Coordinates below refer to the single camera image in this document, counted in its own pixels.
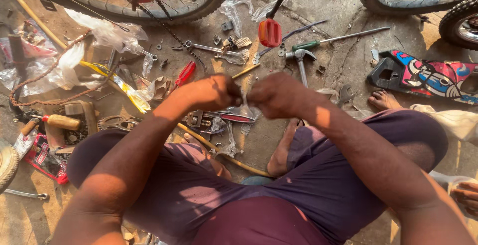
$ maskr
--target rusty chain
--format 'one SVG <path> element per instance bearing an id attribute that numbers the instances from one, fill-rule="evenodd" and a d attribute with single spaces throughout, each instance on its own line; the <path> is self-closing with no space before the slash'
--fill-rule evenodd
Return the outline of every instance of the rusty chain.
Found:
<path id="1" fill-rule="evenodd" d="M 52 102 L 45 102 L 45 101 L 41 101 L 41 100 L 34 100 L 34 101 L 31 101 L 31 102 L 26 102 L 26 103 L 18 103 L 16 100 L 15 100 L 15 97 L 14 97 L 14 94 L 17 90 L 19 90 L 21 87 L 23 87 L 24 85 L 26 84 L 29 84 L 29 83 L 33 83 L 33 82 L 36 82 L 38 81 L 39 79 L 45 77 L 46 75 L 48 75 L 49 73 L 51 73 L 51 71 L 53 71 L 54 68 L 56 68 L 58 66 L 58 62 L 60 61 L 61 57 L 69 50 L 71 49 L 71 47 L 73 47 L 75 44 L 81 42 L 81 41 L 84 41 L 86 39 L 86 37 L 88 35 L 90 35 L 90 29 L 87 30 L 87 32 L 83 35 L 81 35 L 80 37 L 78 37 L 76 40 L 74 40 L 69 46 L 67 46 L 64 51 L 60 54 L 60 56 L 58 57 L 57 61 L 55 63 L 53 63 L 53 65 L 51 65 L 50 69 L 48 69 L 47 71 L 45 71 L 44 73 L 42 73 L 40 76 L 38 77 L 35 77 L 35 78 L 31 78 L 31 79 L 28 79 L 26 80 L 25 82 L 17 85 L 14 89 L 11 90 L 10 92 L 10 95 L 9 95 L 9 98 L 10 98 L 10 101 L 11 103 L 13 104 L 13 106 L 32 106 L 33 104 L 36 104 L 36 103 L 39 103 L 39 104 L 44 104 L 44 105 L 61 105 L 63 103 L 66 103 L 68 101 L 71 101 L 75 98 L 78 98 L 80 96 L 83 96 L 87 93 L 90 93 L 96 89 L 99 89 L 101 86 L 103 86 L 106 82 L 108 82 L 108 80 L 110 80 L 110 77 L 113 76 L 113 73 L 114 73 L 114 69 L 111 69 L 110 70 L 110 73 L 108 74 L 108 77 L 103 80 L 98 86 L 96 86 L 95 88 L 92 88 L 92 89 L 88 89 L 86 91 L 83 91 L 79 94 L 76 94 L 74 96 L 71 96 L 67 99 L 64 99 L 64 100 L 58 100 L 58 101 L 52 101 Z"/>

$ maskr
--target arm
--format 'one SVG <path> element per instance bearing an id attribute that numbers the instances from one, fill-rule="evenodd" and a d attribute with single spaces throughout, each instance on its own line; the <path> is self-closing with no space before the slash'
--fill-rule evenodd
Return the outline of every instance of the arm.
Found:
<path id="1" fill-rule="evenodd" d="M 446 192 L 394 145 L 286 74 L 257 83 L 247 96 L 267 118 L 299 117 L 321 130 L 362 182 L 402 223 L 403 244 L 475 244 Z"/>
<path id="2" fill-rule="evenodd" d="M 139 197 L 177 123 L 189 111 L 237 105 L 240 97 L 230 76 L 216 75 L 177 89 L 93 168 L 63 212 L 52 245 L 124 244 L 123 213 Z"/>

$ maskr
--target cartoon graphic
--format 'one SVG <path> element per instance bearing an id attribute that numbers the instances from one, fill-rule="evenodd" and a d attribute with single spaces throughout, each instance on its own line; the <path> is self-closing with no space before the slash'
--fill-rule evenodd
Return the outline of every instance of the cartoon graphic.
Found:
<path id="1" fill-rule="evenodd" d="M 463 103 L 478 104 L 477 95 L 465 93 L 460 89 L 471 72 L 478 70 L 478 64 L 420 60 L 399 50 L 382 52 L 380 55 L 385 59 L 381 59 L 367 77 L 373 85 L 415 95 L 439 96 Z M 392 61 L 388 60 L 385 63 L 386 58 L 391 58 Z M 395 76 L 400 76 L 400 80 L 393 80 L 391 77 L 386 82 L 387 87 L 383 87 L 384 83 L 377 79 L 377 73 L 380 74 L 384 69 L 393 69 L 396 72 Z"/>

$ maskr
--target person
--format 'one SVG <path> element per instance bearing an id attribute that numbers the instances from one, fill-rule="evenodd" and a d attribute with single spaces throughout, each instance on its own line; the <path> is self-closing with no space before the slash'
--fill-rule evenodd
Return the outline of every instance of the person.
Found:
<path id="1" fill-rule="evenodd" d="M 268 119 L 291 119 L 266 185 L 233 183 L 189 135 L 166 138 L 192 110 L 241 104 L 230 76 L 174 91 L 129 133 L 103 130 L 76 147 L 68 177 L 78 188 L 52 244 L 123 244 L 125 218 L 169 245 L 339 245 L 390 207 L 403 244 L 475 244 L 462 215 L 427 174 L 447 150 L 445 132 L 425 114 L 394 108 L 362 122 L 284 73 L 254 84 L 249 105 Z"/>

